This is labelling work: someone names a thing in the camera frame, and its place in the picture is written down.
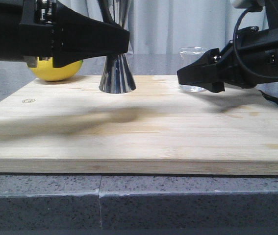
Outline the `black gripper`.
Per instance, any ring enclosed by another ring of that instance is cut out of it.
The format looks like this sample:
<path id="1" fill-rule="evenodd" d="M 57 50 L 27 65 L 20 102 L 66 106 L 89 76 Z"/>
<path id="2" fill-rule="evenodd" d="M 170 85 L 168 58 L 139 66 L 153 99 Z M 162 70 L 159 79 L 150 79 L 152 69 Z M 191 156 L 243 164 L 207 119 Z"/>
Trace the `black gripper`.
<path id="1" fill-rule="evenodd" d="M 197 52 L 192 59 L 177 71 L 181 86 L 220 93 L 225 91 L 225 83 L 253 88 L 278 82 L 278 28 L 240 29 L 222 51 Z"/>
<path id="2" fill-rule="evenodd" d="M 77 13 L 58 0 L 0 0 L 0 61 L 53 58 L 53 67 L 128 51 L 130 33 Z"/>

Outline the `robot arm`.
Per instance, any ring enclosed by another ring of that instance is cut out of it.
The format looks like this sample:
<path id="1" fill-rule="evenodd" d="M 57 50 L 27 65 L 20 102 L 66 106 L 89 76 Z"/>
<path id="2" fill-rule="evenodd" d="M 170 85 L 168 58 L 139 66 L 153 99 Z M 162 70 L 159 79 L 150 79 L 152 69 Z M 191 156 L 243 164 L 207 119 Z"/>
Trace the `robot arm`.
<path id="1" fill-rule="evenodd" d="M 234 27 L 232 40 L 223 50 L 208 50 L 194 63 L 177 71 L 181 85 L 223 92 L 224 84 L 250 89 L 258 84 L 278 82 L 278 0 L 250 0 Z M 240 28 L 249 12 L 266 11 L 268 29 Z"/>

